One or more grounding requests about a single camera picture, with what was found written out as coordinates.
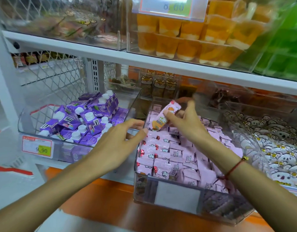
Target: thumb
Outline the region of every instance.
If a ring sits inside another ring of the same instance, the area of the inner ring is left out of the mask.
[[[149,130],[147,128],[141,129],[132,139],[126,141],[126,148],[132,152],[137,145],[146,137]]]
[[[175,127],[177,127],[177,128],[180,127],[181,122],[182,122],[182,119],[181,119],[181,118],[176,117],[176,116],[174,115],[174,113],[172,113],[172,112],[170,112],[170,111],[168,111],[168,110],[165,110],[163,114],[164,114],[164,116],[165,116],[169,121],[171,121],[171,123],[172,123]]]

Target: hand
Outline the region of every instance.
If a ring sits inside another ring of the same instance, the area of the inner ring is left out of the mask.
[[[177,116],[182,118],[177,117],[168,110],[164,111],[164,116],[183,136],[194,144],[200,145],[199,140],[212,138],[197,116],[195,102],[193,100],[188,101],[185,111],[180,110],[177,112]]]
[[[138,144],[146,137],[147,128],[143,128],[144,121],[130,119],[124,123],[111,127],[100,138],[97,145],[83,159],[92,171],[94,180],[107,172],[119,167]],[[133,136],[128,129],[138,129]]]

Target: price tag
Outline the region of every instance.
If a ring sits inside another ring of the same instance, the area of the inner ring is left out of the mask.
[[[200,194],[200,190],[158,182],[155,204],[197,214]]]
[[[22,151],[52,159],[54,143],[51,140],[23,135]]]
[[[140,12],[190,19],[193,0],[141,0]]]

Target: blank white label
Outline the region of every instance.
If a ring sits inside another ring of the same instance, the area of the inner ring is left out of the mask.
[[[200,194],[200,190],[158,182],[155,204],[196,214]]]

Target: person's left hand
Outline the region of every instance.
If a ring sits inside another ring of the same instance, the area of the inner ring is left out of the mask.
[[[111,127],[103,134],[83,159],[95,179],[119,167],[126,160],[148,133],[148,129],[143,128],[143,125],[142,120],[130,119]],[[133,136],[127,133],[128,129],[138,129],[139,132]]]

